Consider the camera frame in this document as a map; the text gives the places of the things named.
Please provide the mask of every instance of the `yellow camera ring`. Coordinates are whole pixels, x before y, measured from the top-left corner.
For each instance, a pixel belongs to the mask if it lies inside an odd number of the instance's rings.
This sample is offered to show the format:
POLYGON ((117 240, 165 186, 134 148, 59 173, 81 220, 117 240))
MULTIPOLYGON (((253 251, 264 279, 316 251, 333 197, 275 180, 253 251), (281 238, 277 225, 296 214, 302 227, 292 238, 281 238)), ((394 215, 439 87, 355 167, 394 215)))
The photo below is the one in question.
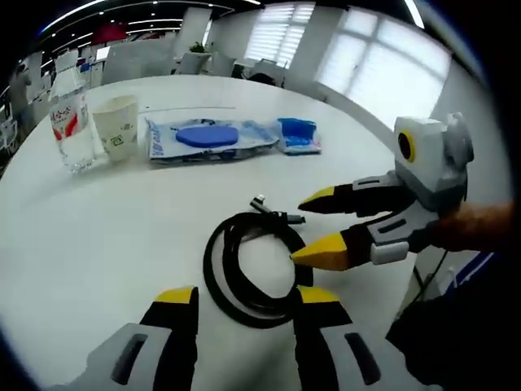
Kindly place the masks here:
POLYGON ((400 147, 401 155, 409 163, 413 163, 416 159, 416 148, 414 138, 408 130, 401 130, 398 134, 398 147, 400 147))
POLYGON ((254 328, 272 328, 293 319, 295 305, 300 299, 297 285, 313 286, 313 268, 295 265, 295 282, 286 297, 270 297, 256 287, 239 266, 239 246, 244 236, 253 229, 276 236, 294 253, 305 247, 299 234, 287 225, 283 217, 273 214, 239 213, 223 221, 213 232, 206 245, 203 258, 203 275, 206 286, 217 306, 236 322, 254 328), (212 263, 213 246, 224 235, 222 269, 232 295, 249 309, 244 312, 226 297, 217 282, 212 263))

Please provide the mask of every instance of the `white round table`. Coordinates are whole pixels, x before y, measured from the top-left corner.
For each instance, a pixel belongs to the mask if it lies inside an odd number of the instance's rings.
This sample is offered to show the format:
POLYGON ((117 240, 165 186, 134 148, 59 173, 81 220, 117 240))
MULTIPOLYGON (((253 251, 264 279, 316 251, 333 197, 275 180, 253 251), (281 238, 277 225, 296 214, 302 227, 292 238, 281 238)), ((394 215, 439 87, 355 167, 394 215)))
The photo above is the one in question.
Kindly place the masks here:
MULTIPOLYGON (((256 330, 227 318, 205 287, 207 240, 226 218, 263 194, 275 210, 295 213, 322 187, 393 168, 392 153, 347 114, 279 88, 230 78, 152 77, 91 90, 91 108, 121 94, 139 97, 145 117, 317 122, 320 156, 270 153, 233 163, 150 166, 144 156, 71 175, 62 165, 46 117, 0 182, 0 326, 41 386, 62 384, 85 369, 90 351, 126 323, 138 323, 154 297, 199 287, 199 360, 193 390, 297 390, 291 323, 256 330)), ((309 243, 356 221, 350 215, 305 214, 297 230, 309 243)), ((385 266, 315 272, 336 292, 372 341, 383 341, 396 316, 414 255, 385 266)), ((245 273, 268 292, 293 278, 287 250, 270 237, 241 248, 245 273)))

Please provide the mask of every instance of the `potted plant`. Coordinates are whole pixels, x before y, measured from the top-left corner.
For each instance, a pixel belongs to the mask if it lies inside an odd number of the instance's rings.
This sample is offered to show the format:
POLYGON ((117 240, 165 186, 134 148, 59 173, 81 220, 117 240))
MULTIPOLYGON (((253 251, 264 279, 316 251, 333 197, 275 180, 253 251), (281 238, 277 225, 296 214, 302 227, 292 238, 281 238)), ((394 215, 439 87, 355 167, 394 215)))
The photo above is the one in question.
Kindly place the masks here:
POLYGON ((190 51, 192 53, 206 53, 204 46, 201 42, 196 42, 193 46, 190 47, 190 51))

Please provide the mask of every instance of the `ceiling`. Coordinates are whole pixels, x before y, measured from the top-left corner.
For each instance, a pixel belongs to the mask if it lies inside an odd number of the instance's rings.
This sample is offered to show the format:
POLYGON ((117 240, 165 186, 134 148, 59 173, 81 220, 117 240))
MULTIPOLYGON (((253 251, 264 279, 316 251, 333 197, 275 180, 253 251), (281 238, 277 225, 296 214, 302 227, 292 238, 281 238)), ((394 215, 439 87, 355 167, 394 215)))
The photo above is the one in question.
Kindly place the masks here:
MULTIPOLYGON (((68 43, 76 40, 74 45, 87 43, 90 38, 83 37, 90 34, 99 27, 114 23, 128 24, 140 20, 157 20, 157 19, 182 19, 187 7, 205 7, 209 8, 208 2, 205 0, 194 1, 174 1, 159 0, 154 4, 152 0, 99 0, 98 3, 87 7, 81 11, 75 12, 60 22, 53 24, 46 31, 42 30, 51 22, 67 14, 68 12, 91 2, 92 0, 47 0, 40 2, 37 11, 27 12, 25 8, 29 7, 27 3, 20 0, 13 2, 15 15, 15 25, 3 24, 0 26, 0 32, 4 37, 8 37, 9 43, 12 43, 8 51, 8 56, 0 62, 0 81, 2 84, 7 82, 7 78, 12 72, 19 59, 23 59, 34 51, 45 51, 43 61, 46 62, 51 56, 55 56, 57 48, 68 47, 68 43)), ((260 0, 261 5, 256 5, 247 0, 208 0, 212 2, 212 18, 218 19, 224 15, 237 12, 251 11, 260 9, 265 4, 286 2, 288 0, 260 0)), ((364 7, 374 11, 393 16, 406 23, 413 24, 412 17, 409 13, 404 0, 316 0, 315 2, 321 6, 329 7, 364 7)), ((180 22, 151 22, 147 24, 136 24, 127 26, 127 31, 134 29, 147 29, 154 25, 154 28, 176 28, 180 22)))

